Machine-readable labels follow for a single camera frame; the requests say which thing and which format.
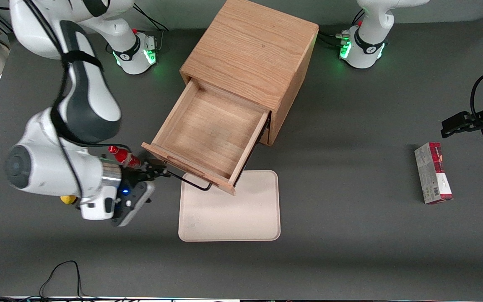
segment beige tray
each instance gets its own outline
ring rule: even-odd
[[[191,174],[184,179],[201,187]],[[244,171],[236,196],[182,182],[178,237],[184,241],[272,241],[280,235],[278,178],[271,170]]]

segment wooden drawer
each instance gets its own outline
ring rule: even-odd
[[[234,195],[269,109],[192,78],[152,143],[142,147]]]

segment table surface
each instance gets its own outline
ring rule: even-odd
[[[337,32],[341,27],[325,29]],[[122,112],[113,142],[152,141],[184,89],[178,69],[203,31],[165,34],[158,64],[126,75],[91,36]],[[51,105],[60,63],[16,45],[0,83],[0,295],[34,294],[77,260],[84,291],[103,296],[483,300],[483,138],[441,140],[483,74],[483,19],[398,24],[369,70],[318,45],[272,147],[247,169],[278,174],[282,232],[273,242],[182,242],[180,183],[124,228],[82,220],[58,197],[12,189],[3,161],[27,120]],[[483,84],[478,89],[483,106]],[[424,205],[413,150],[441,141],[454,200]],[[46,289],[75,294],[61,268]]]

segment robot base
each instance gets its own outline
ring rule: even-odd
[[[355,31],[358,28],[359,26],[357,25],[352,26],[349,29],[343,30],[342,34],[343,36],[347,35],[349,37],[353,37],[355,34]],[[377,59],[381,57],[384,47],[385,47],[385,44],[383,43],[383,46],[381,46],[379,49],[376,49],[374,53],[366,54],[364,53],[363,48],[361,48],[357,44],[357,42],[355,42],[355,39],[349,38],[349,40],[347,40],[347,42],[340,49],[339,58],[346,61],[348,64],[351,65],[351,67],[355,67],[358,69],[366,69],[374,65]]]
[[[140,39],[140,50],[138,50],[130,61],[125,61],[123,58],[117,57],[115,52],[113,52],[117,60],[117,65],[122,67],[127,74],[131,75],[142,74],[157,61],[154,37],[147,36],[144,33],[137,33],[136,36]]]

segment red bottle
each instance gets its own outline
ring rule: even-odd
[[[115,146],[109,146],[107,149],[109,153],[115,156],[117,162],[123,164],[124,166],[139,169],[141,167],[141,162],[138,158],[136,158],[132,153],[128,153],[127,150],[119,149]]]

